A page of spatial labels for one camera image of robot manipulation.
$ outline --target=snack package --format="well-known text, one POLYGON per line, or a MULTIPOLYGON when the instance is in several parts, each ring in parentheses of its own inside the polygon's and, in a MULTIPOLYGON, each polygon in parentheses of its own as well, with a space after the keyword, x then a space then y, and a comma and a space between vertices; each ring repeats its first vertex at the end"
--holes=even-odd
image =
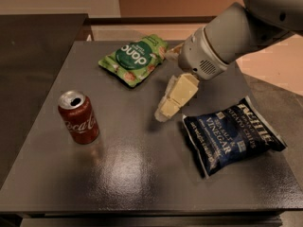
POLYGON ((183 121, 206 177, 244 158, 286 148, 248 96, 226 110, 184 116, 183 121))
POLYGON ((168 43, 153 34, 124 45, 98 64, 134 87, 163 62, 167 48, 168 43))

